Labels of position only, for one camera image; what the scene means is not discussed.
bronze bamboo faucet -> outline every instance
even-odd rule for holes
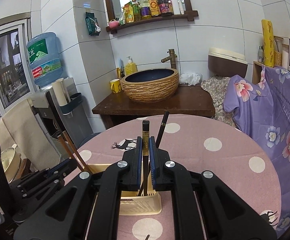
[[[167,62],[167,61],[171,61],[171,68],[176,69],[176,61],[175,59],[177,58],[177,55],[175,54],[175,50],[174,49],[169,49],[168,52],[169,56],[166,58],[163,58],[161,60],[162,63]]]

round textured sink basin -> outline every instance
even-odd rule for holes
[[[154,103],[172,96],[178,87],[178,71],[156,68],[135,72],[122,78],[121,85],[127,96],[139,103]]]

yellow soap bottle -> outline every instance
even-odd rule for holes
[[[124,70],[125,70],[125,76],[128,76],[130,74],[133,74],[137,72],[136,64],[131,60],[131,56],[128,56],[128,63],[126,64]]]

silver screw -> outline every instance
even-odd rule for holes
[[[87,179],[89,177],[89,173],[87,171],[83,171],[79,174],[81,179]]]
[[[203,172],[203,176],[205,178],[207,178],[207,179],[210,179],[210,178],[213,177],[213,172],[211,172],[211,171],[205,171],[205,172]]]
[[[175,166],[175,162],[173,161],[167,161],[165,162],[165,166],[168,167],[168,168],[172,168]]]
[[[117,163],[117,166],[120,167],[120,168],[124,168],[127,166],[127,162],[126,161],[119,161]]]

wooden mirror frame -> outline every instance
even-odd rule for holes
[[[106,2],[106,8],[107,8],[107,15],[108,15],[108,20],[114,20],[115,15],[114,15],[114,8],[113,8],[113,3],[112,0],[105,0]],[[107,32],[111,32],[112,34],[117,33],[117,30],[120,29],[125,29],[127,27],[135,26],[135,25],[140,25],[140,24],[145,24],[149,22],[157,22],[157,21],[163,21],[163,20],[172,20],[172,19],[187,19],[188,21],[194,21],[194,17],[198,16],[198,11],[193,11],[192,10],[192,4],[190,3],[190,0],[184,0],[185,8],[186,11],[184,14],[180,15],[171,15],[171,16],[158,16],[158,17],[153,17],[150,19],[146,20],[141,20],[141,21],[136,21],[133,23],[127,23],[124,25],[117,26],[113,29],[109,28],[109,26],[106,27]]]

